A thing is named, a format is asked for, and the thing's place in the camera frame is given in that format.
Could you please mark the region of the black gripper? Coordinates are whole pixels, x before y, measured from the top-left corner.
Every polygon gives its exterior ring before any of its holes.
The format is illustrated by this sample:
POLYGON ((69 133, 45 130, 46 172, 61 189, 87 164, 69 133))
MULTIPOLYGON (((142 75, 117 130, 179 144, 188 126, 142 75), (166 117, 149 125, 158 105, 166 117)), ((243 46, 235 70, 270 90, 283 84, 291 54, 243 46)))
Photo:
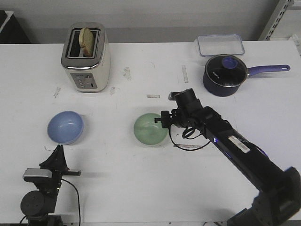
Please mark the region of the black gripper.
POLYGON ((42 163, 41 169, 51 169, 52 176, 50 179, 44 179, 40 186, 40 191, 46 195, 58 195, 62 184, 63 176, 80 176, 81 170, 70 169, 67 167, 63 145, 57 145, 51 155, 42 163), (54 169, 58 156, 59 169, 54 169))
POLYGON ((155 118, 155 122, 161 122, 161 126, 164 129, 169 129, 171 125, 175 125, 179 128, 188 127, 179 109, 173 109, 172 111, 163 110, 160 115, 160 118, 155 118))

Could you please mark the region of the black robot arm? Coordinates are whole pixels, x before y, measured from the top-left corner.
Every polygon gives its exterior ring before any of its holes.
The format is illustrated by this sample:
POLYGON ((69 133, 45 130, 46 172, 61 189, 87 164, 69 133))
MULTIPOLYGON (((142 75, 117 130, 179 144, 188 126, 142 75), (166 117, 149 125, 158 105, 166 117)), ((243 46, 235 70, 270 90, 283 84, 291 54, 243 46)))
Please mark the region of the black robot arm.
POLYGON ((27 168, 23 174, 25 182, 34 183, 36 190, 28 192, 21 200, 20 208, 29 226, 63 226, 60 215, 53 215, 62 182, 71 185, 77 194, 79 225, 81 224, 79 192, 74 184, 63 176, 80 176, 80 170, 68 168, 63 145, 57 145, 40 168, 27 168))
POLYGON ((84 130, 64 146, 68 166, 80 169, 71 178, 80 193, 82 222, 193 222, 231 217, 249 208, 257 189, 251 175, 234 163, 254 160, 253 169, 268 172, 275 152, 263 154, 245 138, 227 131, 221 135, 196 133, 191 140, 172 127, 172 136, 160 122, 152 122, 151 136, 163 132, 157 144, 144 144, 134 135, 134 123, 146 113, 157 118, 161 110, 176 107, 159 95, 89 97, 93 109, 76 111, 84 130))

